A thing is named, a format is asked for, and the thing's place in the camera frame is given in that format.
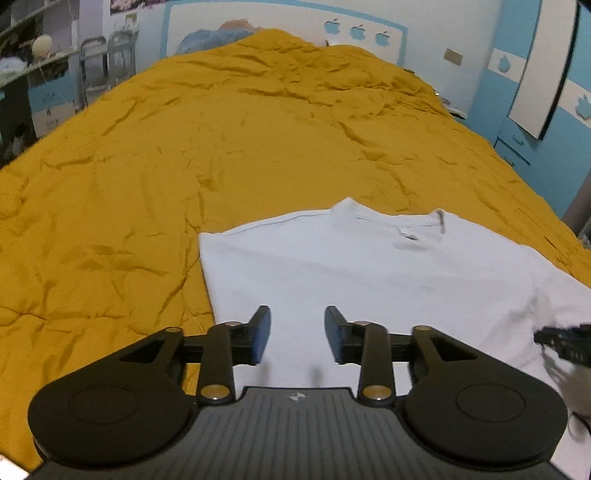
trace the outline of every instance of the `poster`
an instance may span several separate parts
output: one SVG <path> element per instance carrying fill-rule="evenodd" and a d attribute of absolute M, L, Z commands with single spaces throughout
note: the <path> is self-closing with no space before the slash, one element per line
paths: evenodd
<path fill-rule="evenodd" d="M 167 0 L 111 0 L 111 15 L 137 8 L 150 7 L 151 5 L 163 4 Z"/>

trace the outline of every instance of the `blue pillow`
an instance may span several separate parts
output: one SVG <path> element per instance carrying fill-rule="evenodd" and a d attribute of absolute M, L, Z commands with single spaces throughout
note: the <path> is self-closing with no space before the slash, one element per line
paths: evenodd
<path fill-rule="evenodd" d="M 183 38 L 183 41 L 177 48 L 177 55 L 223 47 L 224 45 L 247 38 L 250 35 L 252 35 L 252 32 L 244 28 L 197 30 Z"/>

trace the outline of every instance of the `ridged black surface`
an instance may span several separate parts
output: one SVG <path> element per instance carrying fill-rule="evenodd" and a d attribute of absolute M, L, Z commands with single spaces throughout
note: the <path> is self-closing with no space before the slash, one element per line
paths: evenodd
<path fill-rule="evenodd" d="M 81 471 L 48 462 L 32 480 L 564 480 L 549 463 L 474 471 L 422 450 L 394 413 L 358 404 L 348 389 L 250 388 L 201 411 L 172 447 L 136 465 Z"/>

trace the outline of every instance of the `blue apple decal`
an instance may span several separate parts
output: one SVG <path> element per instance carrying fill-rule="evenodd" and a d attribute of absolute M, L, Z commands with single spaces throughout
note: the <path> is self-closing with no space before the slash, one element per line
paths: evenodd
<path fill-rule="evenodd" d="M 388 32 L 383 32 L 383 33 L 376 33 L 375 34 L 375 42 L 380 46 L 380 47 L 387 47 L 388 45 L 390 45 L 390 43 L 388 43 L 388 39 L 389 39 L 389 35 Z"/>
<path fill-rule="evenodd" d="M 499 60 L 499 71 L 503 73 L 507 73 L 511 68 L 511 62 L 507 58 L 507 55 L 503 55 L 502 58 Z"/>
<path fill-rule="evenodd" d="M 324 22 L 324 29 L 326 30 L 326 33 L 328 33 L 329 35 L 338 35 L 340 33 L 339 30 L 339 23 L 337 22 L 337 18 L 335 18 L 333 21 L 328 21 L 328 22 Z"/>
<path fill-rule="evenodd" d="M 591 103 L 589 103 L 587 95 L 583 95 L 579 98 L 579 103 L 574 110 L 583 120 L 589 120 L 591 118 Z"/>
<path fill-rule="evenodd" d="M 351 28 L 350 33 L 353 40 L 365 40 L 365 29 L 363 25 Z"/>

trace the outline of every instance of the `bed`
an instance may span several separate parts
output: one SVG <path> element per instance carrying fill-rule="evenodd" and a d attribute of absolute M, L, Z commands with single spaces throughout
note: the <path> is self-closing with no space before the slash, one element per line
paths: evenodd
<path fill-rule="evenodd" d="M 0 171 L 1 453 L 38 465 L 27 408 L 44 384 L 163 327 L 212 325 L 199 232 L 348 196 L 443 208 L 591 286 L 591 253 L 548 204 L 395 65 L 397 31 L 391 61 L 270 28 L 164 58 Z"/>

